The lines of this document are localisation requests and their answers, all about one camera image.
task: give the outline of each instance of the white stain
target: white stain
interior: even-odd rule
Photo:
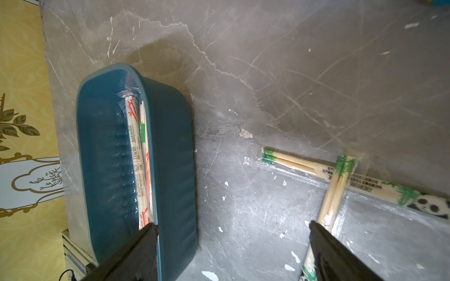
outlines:
[[[412,28],[412,27],[418,27],[418,26],[419,26],[418,22],[408,23],[407,25],[405,25],[405,29]]]
[[[380,262],[378,260],[376,260],[371,254],[368,254],[368,255],[369,255],[369,257],[371,257],[373,259],[374,262],[380,264]]]
[[[291,254],[292,254],[293,257],[295,257],[295,262],[296,263],[300,263],[300,259],[298,258],[298,256],[292,251],[291,251]]]
[[[211,281],[219,281],[219,278],[214,272],[202,271],[202,274],[206,276]]]
[[[289,270],[289,271],[295,271],[295,269],[292,266],[289,266],[287,264],[284,265],[284,269]]]
[[[353,249],[350,247],[350,243],[347,242],[347,246],[350,249],[350,251],[354,254],[355,252],[353,251]]]
[[[111,49],[111,37],[113,36],[113,18],[110,17],[109,21],[111,22],[111,34],[109,35],[109,37],[106,37],[106,39],[109,41],[109,47],[108,47],[108,52],[106,53],[108,58],[109,58],[109,49]]]
[[[119,43],[120,43],[120,40],[119,40],[119,42],[117,42],[116,46],[114,47],[114,50],[112,50],[112,54],[114,54],[116,52],[116,48],[119,45]]]
[[[109,42],[108,52],[106,53],[109,58],[109,49],[111,48],[111,42]]]
[[[244,129],[241,129],[241,130],[239,131],[239,136],[240,136],[240,137],[243,137],[243,138],[253,138],[253,134],[247,132],[247,131],[244,130]]]
[[[244,165],[250,165],[250,157],[244,157],[244,162],[243,162],[243,164]]]
[[[231,111],[232,113],[236,114],[236,116],[238,115],[236,112],[232,111],[231,109],[229,109],[228,111]]]

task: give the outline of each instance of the marble countertop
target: marble countertop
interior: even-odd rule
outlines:
[[[303,259],[303,222],[324,190],[245,165],[260,145],[330,162],[349,153],[361,173],[450,193],[448,9],[388,0],[40,5],[71,237],[87,232],[78,86],[115,62],[176,87],[192,106],[199,248],[180,280],[207,280],[202,271],[298,279],[291,252]]]

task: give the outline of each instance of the blue plastic container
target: blue plastic container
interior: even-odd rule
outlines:
[[[153,193],[158,225],[159,281],[173,281],[195,255],[194,154],[191,110],[175,88],[142,77],[124,63],[83,80],[76,120],[89,234],[99,263],[138,231],[135,178],[127,121],[117,93],[137,88],[146,108]]]

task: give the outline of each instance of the decorative wall pattern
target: decorative wall pattern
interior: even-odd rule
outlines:
[[[0,1],[0,280],[57,280],[67,228],[39,7]]]

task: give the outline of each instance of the panda print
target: panda print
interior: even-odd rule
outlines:
[[[422,194],[408,207],[443,219],[449,219],[450,216],[450,201],[433,195]]]

